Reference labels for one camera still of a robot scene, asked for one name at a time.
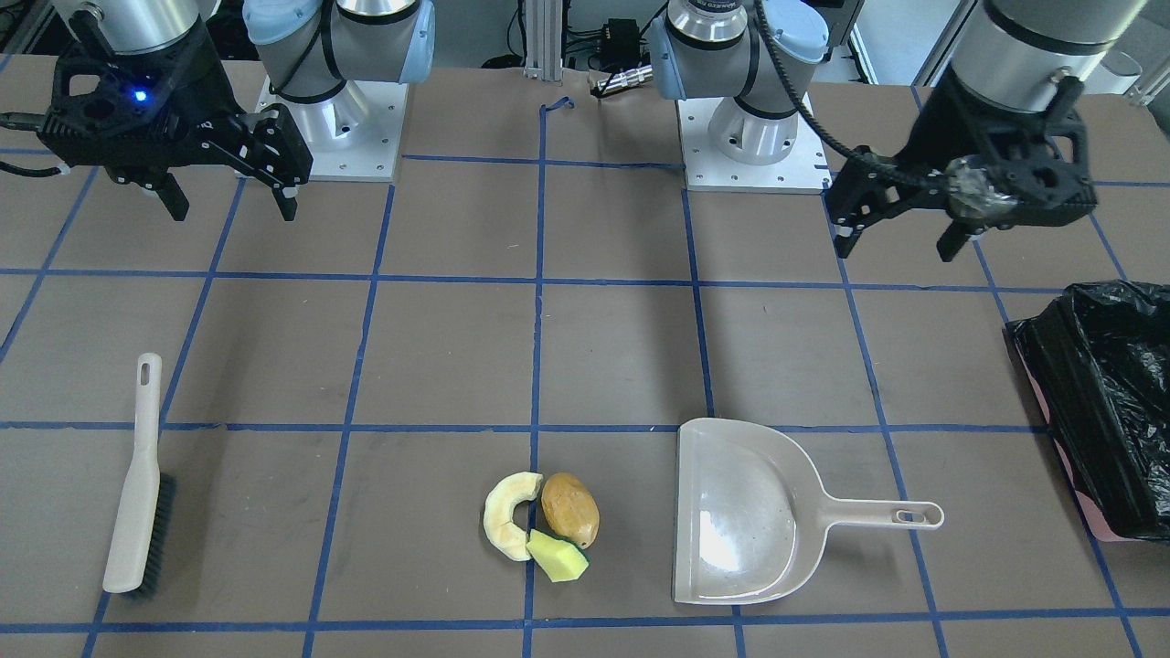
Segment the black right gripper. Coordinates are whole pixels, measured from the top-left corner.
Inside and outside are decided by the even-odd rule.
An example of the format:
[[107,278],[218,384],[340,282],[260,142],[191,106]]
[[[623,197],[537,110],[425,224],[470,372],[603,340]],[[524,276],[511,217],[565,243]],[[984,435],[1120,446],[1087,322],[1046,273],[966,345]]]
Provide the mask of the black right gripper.
[[[130,181],[145,170],[226,165],[264,184],[283,220],[295,220],[297,190],[314,155],[290,109],[246,114],[201,18],[157,49],[113,50],[95,18],[71,18],[82,34],[58,56],[53,96],[35,123],[37,140],[69,166],[121,167]],[[176,222],[191,203],[171,172],[144,172],[137,185]]]

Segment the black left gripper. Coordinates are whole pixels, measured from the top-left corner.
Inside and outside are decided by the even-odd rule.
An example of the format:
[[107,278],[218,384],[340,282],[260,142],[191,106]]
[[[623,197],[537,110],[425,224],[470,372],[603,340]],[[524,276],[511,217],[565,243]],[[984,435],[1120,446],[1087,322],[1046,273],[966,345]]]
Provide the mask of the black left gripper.
[[1066,76],[1048,88],[1057,95],[1041,110],[1016,112],[947,69],[914,123],[914,164],[922,167],[904,171],[858,146],[824,193],[837,258],[848,258],[865,229],[910,210],[952,217],[936,242],[947,263],[990,228],[1062,228],[1094,211],[1087,129],[1074,108],[1085,85]]

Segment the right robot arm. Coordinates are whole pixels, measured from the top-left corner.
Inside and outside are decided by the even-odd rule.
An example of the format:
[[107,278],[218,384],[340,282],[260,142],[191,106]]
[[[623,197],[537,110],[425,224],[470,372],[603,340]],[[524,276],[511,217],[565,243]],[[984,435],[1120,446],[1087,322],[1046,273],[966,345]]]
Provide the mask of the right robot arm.
[[275,102],[247,111],[194,1],[58,1],[73,42],[56,59],[41,115],[4,115],[70,167],[104,167],[118,185],[157,196],[171,218],[190,203],[176,167],[222,165],[271,192],[284,220],[314,155],[303,121],[322,110],[333,137],[367,128],[358,87],[431,75],[431,1],[246,1],[242,18]]

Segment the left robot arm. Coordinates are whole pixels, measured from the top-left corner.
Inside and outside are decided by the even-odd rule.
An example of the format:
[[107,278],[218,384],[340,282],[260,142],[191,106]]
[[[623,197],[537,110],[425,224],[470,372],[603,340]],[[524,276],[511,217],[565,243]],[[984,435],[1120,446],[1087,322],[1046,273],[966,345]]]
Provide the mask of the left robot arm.
[[799,122],[844,156],[826,196],[837,258],[878,222],[940,210],[949,262],[987,229],[1064,228],[1095,210],[1078,100],[1142,8],[983,1],[897,155],[845,146],[810,112],[803,96],[830,29],[808,4],[668,1],[649,22],[649,50],[665,100],[718,100],[709,133],[732,162],[782,162]]

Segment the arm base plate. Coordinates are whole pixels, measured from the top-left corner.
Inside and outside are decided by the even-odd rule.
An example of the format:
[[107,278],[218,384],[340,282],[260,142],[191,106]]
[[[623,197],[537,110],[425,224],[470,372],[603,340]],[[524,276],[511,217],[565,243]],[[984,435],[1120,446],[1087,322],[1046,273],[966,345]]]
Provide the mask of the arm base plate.
[[326,87],[316,85],[321,100],[303,92],[284,100],[271,78],[264,83],[256,109],[276,103],[289,109],[314,158],[311,181],[394,180],[410,84],[331,80]]
[[819,196],[831,184],[823,139],[801,115],[769,119],[735,100],[676,102],[691,192]]

